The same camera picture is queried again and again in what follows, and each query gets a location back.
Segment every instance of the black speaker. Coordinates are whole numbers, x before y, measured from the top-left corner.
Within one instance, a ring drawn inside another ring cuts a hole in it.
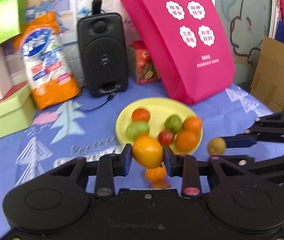
[[[84,76],[92,96],[127,89],[125,38],[118,13],[98,13],[80,19],[78,43]]]

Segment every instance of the paper bag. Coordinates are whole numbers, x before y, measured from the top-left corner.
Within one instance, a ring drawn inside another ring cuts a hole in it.
[[[173,99],[200,102],[230,86],[235,67],[211,0],[121,0]]]

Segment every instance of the blue tablecloth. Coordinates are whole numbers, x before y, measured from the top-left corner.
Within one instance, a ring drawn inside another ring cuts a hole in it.
[[[0,237],[9,230],[2,213],[2,200],[15,185],[19,185],[53,168],[56,160],[89,155],[118,145],[115,122],[130,103],[146,97],[166,97],[161,82],[138,86],[130,81],[124,93],[102,108],[85,113],[85,109],[102,104],[105,98],[92,98],[86,89],[75,103],[67,101],[37,113],[34,124],[27,130],[0,139]],[[191,108],[203,120],[203,139],[194,153],[198,160],[207,160],[206,146],[211,138],[242,133],[254,119],[271,112],[257,99],[236,85]],[[249,155],[257,161],[281,156],[284,145],[260,142],[250,148],[228,149],[226,155]],[[115,178],[119,188],[148,188],[144,168],[132,162],[127,177]],[[89,179],[88,192],[93,192],[95,178]],[[209,188],[202,178],[202,188]],[[180,178],[170,178],[172,187],[180,188]]]

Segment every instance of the white cloud-shaped label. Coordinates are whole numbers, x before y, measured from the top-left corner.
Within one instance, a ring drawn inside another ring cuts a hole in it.
[[[187,46],[195,48],[196,47],[196,37],[194,32],[190,28],[182,26],[180,27],[180,35]]]
[[[210,27],[202,25],[198,28],[198,34],[205,45],[211,46],[214,44],[215,36]]]
[[[192,1],[188,3],[187,9],[195,19],[202,20],[205,17],[204,7],[200,5],[198,2]]]
[[[184,11],[182,6],[180,6],[178,3],[169,1],[166,3],[166,8],[172,16],[178,20],[184,19]]]

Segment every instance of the yellow plate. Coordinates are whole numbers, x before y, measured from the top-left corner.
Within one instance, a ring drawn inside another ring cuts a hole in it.
[[[170,115],[177,114],[182,119],[182,121],[184,121],[190,116],[196,116],[193,110],[185,104],[168,98],[145,98],[135,101],[132,104],[128,105],[126,108],[124,108],[123,111],[120,113],[118,119],[116,120],[116,137],[119,140],[120,144],[123,146],[127,143],[130,143],[132,145],[134,143],[134,141],[130,140],[126,136],[125,130],[131,123],[131,114],[135,109],[139,107],[143,107],[149,110],[151,114],[151,119],[149,120],[149,135],[152,136],[154,139],[157,139],[159,132],[164,129],[164,122]],[[198,148],[202,140],[202,135],[203,128],[201,130],[200,140],[197,146],[188,154],[192,154]],[[175,143],[172,143],[170,147],[175,154],[180,153],[176,149]]]

